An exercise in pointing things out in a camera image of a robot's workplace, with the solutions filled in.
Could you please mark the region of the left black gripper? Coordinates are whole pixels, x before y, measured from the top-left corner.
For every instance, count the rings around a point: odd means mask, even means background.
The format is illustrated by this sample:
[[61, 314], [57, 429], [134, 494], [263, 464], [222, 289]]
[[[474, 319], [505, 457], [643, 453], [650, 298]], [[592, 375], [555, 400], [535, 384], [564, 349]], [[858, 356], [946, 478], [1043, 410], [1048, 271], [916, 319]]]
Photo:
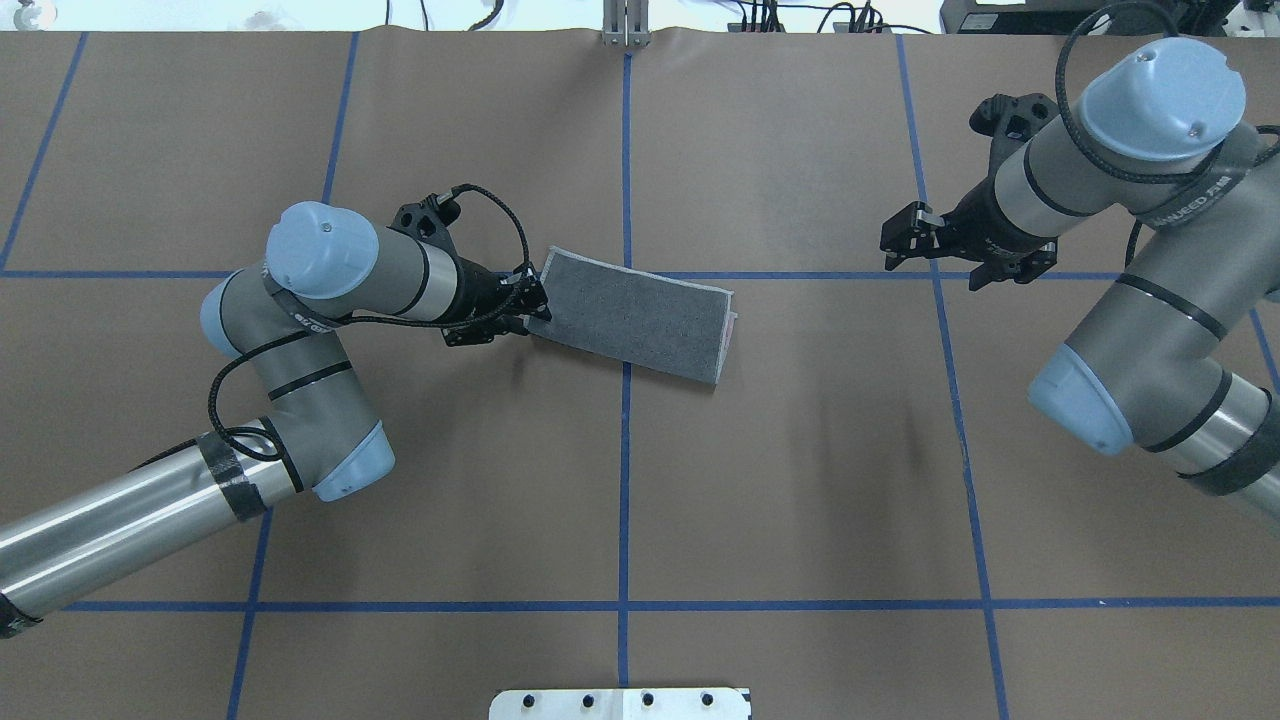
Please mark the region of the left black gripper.
[[[545, 287], [536, 272], [499, 277], [476, 263], [461, 263], [458, 281], [457, 297], [445, 314], [445, 324], [467, 324], [443, 331], [448, 347], [489, 345], [506, 334], [530, 336], [521, 316], [532, 316], [540, 322], [553, 319]], [[503, 313], [477, 322], [477, 318], [494, 311], [513, 292], [515, 301]]]

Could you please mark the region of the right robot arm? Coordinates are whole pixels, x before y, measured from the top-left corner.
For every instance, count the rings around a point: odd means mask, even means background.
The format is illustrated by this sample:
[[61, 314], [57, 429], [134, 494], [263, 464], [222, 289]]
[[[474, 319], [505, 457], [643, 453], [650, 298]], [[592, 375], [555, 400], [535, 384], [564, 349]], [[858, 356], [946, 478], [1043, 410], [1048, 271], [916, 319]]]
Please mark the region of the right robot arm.
[[1277, 300], [1277, 151], [1244, 122], [1216, 47], [1164, 37], [1076, 101], [993, 96], [972, 117], [989, 170], [957, 206], [911, 202], [882, 227], [887, 269], [970, 261], [970, 290], [1027, 284], [1085, 219], [1124, 208], [1149, 242], [1030, 383], [1046, 416], [1103, 455], [1139, 447], [1199, 492], [1277, 524], [1277, 392], [1213, 359]]

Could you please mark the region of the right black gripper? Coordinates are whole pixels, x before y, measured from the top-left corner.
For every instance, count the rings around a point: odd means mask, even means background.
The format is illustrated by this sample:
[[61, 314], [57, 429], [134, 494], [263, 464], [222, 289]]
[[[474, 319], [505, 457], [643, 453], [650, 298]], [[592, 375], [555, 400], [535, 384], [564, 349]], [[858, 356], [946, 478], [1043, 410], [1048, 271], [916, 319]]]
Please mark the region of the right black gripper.
[[943, 217], [927, 202], [909, 202], [882, 224], [879, 250], [886, 272], [914, 258], [975, 263], [968, 281], [972, 292], [1005, 281], [1029, 284], [1059, 260], [1059, 240], [1014, 225], [1000, 209], [992, 184], [975, 186]]

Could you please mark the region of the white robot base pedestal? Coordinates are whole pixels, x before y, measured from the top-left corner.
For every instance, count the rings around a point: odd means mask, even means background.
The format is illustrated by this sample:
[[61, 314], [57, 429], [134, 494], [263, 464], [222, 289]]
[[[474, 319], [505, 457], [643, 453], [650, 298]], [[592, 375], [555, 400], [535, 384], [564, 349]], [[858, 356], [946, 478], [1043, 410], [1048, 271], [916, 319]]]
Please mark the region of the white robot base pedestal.
[[753, 719], [750, 691], [732, 687], [512, 689], [489, 719]]

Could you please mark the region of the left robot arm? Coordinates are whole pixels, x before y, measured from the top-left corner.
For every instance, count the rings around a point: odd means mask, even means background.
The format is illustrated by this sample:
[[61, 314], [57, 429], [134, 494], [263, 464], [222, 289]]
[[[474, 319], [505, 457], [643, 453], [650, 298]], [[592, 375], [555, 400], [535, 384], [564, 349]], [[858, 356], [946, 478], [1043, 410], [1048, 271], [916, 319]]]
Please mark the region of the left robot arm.
[[406, 204], [387, 225], [319, 201], [285, 209], [262, 258], [202, 301], [202, 331], [225, 357], [204, 430], [3, 528], [3, 637], [296, 495], [333, 502], [387, 477], [396, 455], [343, 329], [484, 345], [550, 318], [521, 224], [513, 270], [460, 255], [451, 227], [466, 192]]

